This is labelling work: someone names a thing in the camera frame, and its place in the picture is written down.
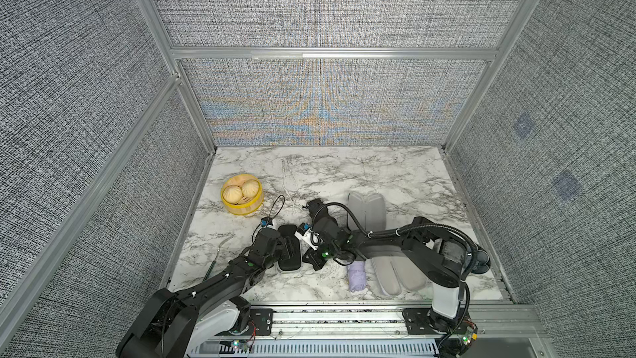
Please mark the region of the grey zippered case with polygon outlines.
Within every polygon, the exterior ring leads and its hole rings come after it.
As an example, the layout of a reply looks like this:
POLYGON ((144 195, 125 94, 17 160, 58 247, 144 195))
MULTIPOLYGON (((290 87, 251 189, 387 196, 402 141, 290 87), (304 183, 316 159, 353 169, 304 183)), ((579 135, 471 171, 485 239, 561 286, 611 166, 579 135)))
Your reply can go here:
POLYGON ((283 237, 287 249, 286 256, 278 262, 278 268, 283 273, 298 271, 302 266, 300 240, 296 237, 296 226, 292 224, 280 225, 278 231, 283 237))

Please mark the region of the black folded umbrella centre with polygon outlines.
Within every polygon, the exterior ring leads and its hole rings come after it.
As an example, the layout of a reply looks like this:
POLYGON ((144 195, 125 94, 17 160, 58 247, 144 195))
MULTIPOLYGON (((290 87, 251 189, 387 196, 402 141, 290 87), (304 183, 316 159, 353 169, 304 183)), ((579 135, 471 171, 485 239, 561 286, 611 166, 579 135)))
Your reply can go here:
POLYGON ((326 204, 320 198, 309 201, 306 204, 306 208, 308 209, 311 217, 311 225, 314 225, 317 221, 320 221, 322 218, 329 215, 326 204))

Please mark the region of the purple folded umbrella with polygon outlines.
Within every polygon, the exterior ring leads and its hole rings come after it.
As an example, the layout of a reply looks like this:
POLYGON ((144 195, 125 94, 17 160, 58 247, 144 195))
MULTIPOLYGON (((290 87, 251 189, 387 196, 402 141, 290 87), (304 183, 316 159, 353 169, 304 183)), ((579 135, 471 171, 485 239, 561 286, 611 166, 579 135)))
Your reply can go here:
POLYGON ((349 291, 358 293, 366 289, 367 276, 364 261, 354 261, 347 266, 347 275, 349 281, 349 291))

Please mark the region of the grey open case back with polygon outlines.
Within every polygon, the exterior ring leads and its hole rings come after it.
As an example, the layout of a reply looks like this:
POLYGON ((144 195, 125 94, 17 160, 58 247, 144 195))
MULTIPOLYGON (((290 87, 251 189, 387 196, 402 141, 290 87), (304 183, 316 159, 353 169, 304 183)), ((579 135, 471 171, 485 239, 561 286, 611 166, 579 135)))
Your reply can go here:
POLYGON ((354 214, 362 228, 369 232, 387 229, 387 209, 384 197, 379 193, 363 196, 359 192, 351 192, 347 207, 354 214))

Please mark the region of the grey open case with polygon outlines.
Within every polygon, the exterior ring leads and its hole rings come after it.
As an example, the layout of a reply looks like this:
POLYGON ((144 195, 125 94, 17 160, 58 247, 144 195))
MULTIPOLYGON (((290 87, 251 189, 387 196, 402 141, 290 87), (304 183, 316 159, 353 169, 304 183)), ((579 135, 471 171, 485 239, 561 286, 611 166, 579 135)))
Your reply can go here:
POLYGON ((387 229, 387 209, 384 197, 379 193, 363 196, 359 192, 351 192, 347 207, 354 214, 362 228, 369 232, 387 229))
POLYGON ((382 294, 386 296, 396 297, 403 291, 417 292, 427 286, 425 274, 406 257, 373 258, 371 265, 382 294))

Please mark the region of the yellow bamboo steamer basket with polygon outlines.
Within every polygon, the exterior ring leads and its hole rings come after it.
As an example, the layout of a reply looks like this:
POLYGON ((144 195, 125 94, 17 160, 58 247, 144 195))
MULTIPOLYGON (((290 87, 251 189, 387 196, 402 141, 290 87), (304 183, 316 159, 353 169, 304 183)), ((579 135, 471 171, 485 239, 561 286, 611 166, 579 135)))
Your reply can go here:
POLYGON ((250 215, 263 204, 263 187, 255 176, 240 174, 225 182, 220 197, 230 214, 250 215))

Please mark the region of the right steamed bun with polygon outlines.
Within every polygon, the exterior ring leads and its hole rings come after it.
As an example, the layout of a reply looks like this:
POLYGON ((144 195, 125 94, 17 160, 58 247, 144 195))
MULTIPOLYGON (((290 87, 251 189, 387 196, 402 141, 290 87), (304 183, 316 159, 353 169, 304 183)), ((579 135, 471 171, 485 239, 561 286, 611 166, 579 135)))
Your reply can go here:
POLYGON ((260 191, 260 184, 255 179, 249 179, 242 184, 241 191, 244 198, 252 200, 256 197, 256 195, 258 195, 260 191))

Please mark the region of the steamed bun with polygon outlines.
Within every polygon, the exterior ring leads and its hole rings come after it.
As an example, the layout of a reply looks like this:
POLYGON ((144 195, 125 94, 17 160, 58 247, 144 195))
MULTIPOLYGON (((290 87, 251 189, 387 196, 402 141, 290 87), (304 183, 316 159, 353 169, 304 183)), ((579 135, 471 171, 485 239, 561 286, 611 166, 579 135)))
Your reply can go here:
POLYGON ((222 198, 230 205, 238 205, 243 199, 241 187, 236 185, 225 187, 222 192, 222 198))
POLYGON ((249 179, 242 184, 241 191, 244 198, 252 200, 256 197, 256 195, 258 195, 260 191, 260 184, 255 179, 249 179))

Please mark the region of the grey open case right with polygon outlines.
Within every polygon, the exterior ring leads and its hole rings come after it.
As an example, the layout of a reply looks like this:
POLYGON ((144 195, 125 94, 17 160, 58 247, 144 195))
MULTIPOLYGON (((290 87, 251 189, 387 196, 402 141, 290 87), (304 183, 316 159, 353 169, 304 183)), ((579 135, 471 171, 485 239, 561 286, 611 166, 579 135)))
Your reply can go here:
POLYGON ((427 286, 425 274, 406 257, 373 258, 371 265, 382 294, 386 296, 396 297, 403 291, 417 292, 427 286))

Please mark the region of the left steamed bun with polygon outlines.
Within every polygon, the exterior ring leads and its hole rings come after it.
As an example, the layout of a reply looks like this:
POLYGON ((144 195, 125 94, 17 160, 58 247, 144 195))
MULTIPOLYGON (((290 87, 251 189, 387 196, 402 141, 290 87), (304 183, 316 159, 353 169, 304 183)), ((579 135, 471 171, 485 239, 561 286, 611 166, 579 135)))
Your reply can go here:
POLYGON ((225 187, 222 192, 222 198, 230 205, 238 205, 243 199, 241 187, 236 185, 225 187))

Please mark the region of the dark round flower dish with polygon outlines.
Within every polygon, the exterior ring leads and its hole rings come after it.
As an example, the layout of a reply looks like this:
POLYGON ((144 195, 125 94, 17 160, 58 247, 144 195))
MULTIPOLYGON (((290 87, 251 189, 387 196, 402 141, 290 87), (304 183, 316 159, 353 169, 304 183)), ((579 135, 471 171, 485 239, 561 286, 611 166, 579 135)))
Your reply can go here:
POLYGON ((475 264, 472 267, 471 273, 481 275, 490 271, 490 255, 480 245, 477 245, 476 247, 477 251, 473 255, 475 258, 475 264))

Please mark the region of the green handled tool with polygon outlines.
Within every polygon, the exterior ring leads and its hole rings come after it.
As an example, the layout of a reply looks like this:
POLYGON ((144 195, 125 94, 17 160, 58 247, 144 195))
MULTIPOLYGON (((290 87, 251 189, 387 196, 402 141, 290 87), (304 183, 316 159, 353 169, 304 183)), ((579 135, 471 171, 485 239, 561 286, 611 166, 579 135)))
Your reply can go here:
POLYGON ((215 269, 220 265, 220 260, 222 259, 222 252, 224 251, 225 245, 227 245, 232 239, 233 236, 228 236, 219 243, 216 249, 215 257, 208 266, 203 281, 210 279, 215 269))

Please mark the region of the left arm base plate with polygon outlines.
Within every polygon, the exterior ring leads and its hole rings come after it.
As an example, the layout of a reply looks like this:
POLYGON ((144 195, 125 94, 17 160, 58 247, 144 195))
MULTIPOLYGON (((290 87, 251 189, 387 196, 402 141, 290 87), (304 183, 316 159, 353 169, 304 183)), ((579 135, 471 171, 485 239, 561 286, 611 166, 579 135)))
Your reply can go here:
POLYGON ((237 336, 270 336, 273 314, 271 308, 243 310, 238 314, 237 323, 230 332, 237 336))

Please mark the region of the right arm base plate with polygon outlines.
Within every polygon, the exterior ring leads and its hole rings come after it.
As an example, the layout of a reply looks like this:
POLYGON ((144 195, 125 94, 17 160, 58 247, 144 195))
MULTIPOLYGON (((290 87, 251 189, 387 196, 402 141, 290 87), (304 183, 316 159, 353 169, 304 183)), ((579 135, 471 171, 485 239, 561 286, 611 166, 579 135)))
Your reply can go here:
POLYGON ((409 336, 440 336, 443 334, 432 327, 428 311, 428 308, 404 308, 402 310, 402 317, 409 336))

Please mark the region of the aluminium front rail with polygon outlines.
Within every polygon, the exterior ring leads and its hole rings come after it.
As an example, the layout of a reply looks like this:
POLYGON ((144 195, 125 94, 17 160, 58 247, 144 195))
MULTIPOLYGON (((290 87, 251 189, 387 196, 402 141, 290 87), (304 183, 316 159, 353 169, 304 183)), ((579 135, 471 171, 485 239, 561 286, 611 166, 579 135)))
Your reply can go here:
MULTIPOLYGON (((361 301, 323 304, 255 303, 253 309, 271 308, 273 340, 415 338, 402 317, 404 308, 428 308, 426 301, 361 301)), ((484 338, 547 338, 535 309, 529 305, 476 300, 468 316, 484 338)))

